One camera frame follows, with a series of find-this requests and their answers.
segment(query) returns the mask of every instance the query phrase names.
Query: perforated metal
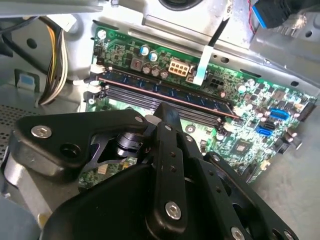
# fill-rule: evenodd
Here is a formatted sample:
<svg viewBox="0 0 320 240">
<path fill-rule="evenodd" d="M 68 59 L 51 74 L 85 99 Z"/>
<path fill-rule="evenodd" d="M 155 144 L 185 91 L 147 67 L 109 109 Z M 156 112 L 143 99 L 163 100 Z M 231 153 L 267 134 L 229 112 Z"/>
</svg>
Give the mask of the perforated metal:
<svg viewBox="0 0 320 240">
<path fill-rule="evenodd" d="M 0 105 L 0 163 L 4 157 L 9 136 L 15 122 L 22 117 L 31 115 L 36 115 L 36 113 L 11 106 Z"/>
</svg>

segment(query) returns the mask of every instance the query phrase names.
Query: white wire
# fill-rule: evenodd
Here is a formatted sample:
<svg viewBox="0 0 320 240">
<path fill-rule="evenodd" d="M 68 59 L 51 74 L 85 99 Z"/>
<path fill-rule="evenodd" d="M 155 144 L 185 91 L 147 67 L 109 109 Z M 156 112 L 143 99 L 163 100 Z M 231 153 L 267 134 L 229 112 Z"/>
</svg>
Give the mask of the white wire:
<svg viewBox="0 0 320 240">
<path fill-rule="evenodd" d="M 68 55 L 67 55 L 67 47 L 66 47 L 66 42 L 65 42 L 64 31 L 62 32 L 62 36 L 61 36 L 61 55 L 62 55 L 62 74 L 61 74 L 60 82 L 59 82 L 58 86 L 56 87 L 56 89 L 54 90 L 53 94 L 47 100 L 45 100 L 43 103 L 41 103 L 41 105 L 45 105 L 45 104 L 51 102 L 53 99 L 55 99 L 58 96 L 58 94 L 62 91 L 62 89 L 64 88 L 64 85 L 67 81 Z"/>
</svg>

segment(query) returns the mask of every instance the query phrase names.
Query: blue sata port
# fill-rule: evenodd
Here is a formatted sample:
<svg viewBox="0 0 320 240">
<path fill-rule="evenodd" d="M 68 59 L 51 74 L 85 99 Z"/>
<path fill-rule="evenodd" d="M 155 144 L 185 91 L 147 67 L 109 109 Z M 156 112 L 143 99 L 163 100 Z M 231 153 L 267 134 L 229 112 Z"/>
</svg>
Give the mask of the blue sata port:
<svg viewBox="0 0 320 240">
<path fill-rule="evenodd" d="M 290 115 L 284 110 L 270 108 L 270 117 L 280 120 L 288 120 L 288 118 L 290 118 Z"/>
<path fill-rule="evenodd" d="M 263 136 L 266 136 L 266 137 L 270 137 L 273 133 L 272 130 L 269 130 L 269 129 L 266 129 L 262 126 L 257 126 L 255 131 L 260 134 L 260 135 L 263 135 Z"/>
</svg>

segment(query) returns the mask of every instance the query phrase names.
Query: red wire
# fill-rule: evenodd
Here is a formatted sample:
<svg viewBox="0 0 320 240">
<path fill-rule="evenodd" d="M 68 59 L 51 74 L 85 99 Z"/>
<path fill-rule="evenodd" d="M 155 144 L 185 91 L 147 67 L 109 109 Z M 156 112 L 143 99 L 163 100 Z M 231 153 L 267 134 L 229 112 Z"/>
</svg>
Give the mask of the red wire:
<svg viewBox="0 0 320 240">
<path fill-rule="evenodd" d="M 251 0 L 246 0 L 247 1 L 247 3 L 249 4 L 249 19 L 248 19 L 248 23 L 249 23 L 249 28 L 250 28 L 250 30 L 251 30 L 251 32 L 253 33 L 253 34 L 256 34 L 256 31 L 255 31 L 255 29 L 254 29 L 254 26 L 253 26 L 253 24 L 252 24 L 252 21 L 251 21 L 251 18 L 252 18 L 252 6 L 251 6 Z"/>
</svg>

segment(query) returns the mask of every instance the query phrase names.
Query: gray floor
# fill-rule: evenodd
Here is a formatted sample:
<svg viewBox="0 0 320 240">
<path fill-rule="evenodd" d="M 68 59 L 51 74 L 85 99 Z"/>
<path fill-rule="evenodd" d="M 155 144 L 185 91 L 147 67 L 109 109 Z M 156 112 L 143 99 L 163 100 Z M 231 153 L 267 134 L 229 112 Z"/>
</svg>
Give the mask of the gray floor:
<svg viewBox="0 0 320 240">
<path fill-rule="evenodd" d="M 276 156 L 252 184 L 300 240 L 320 239 L 320 108 L 301 125 L 303 145 Z"/>
</svg>

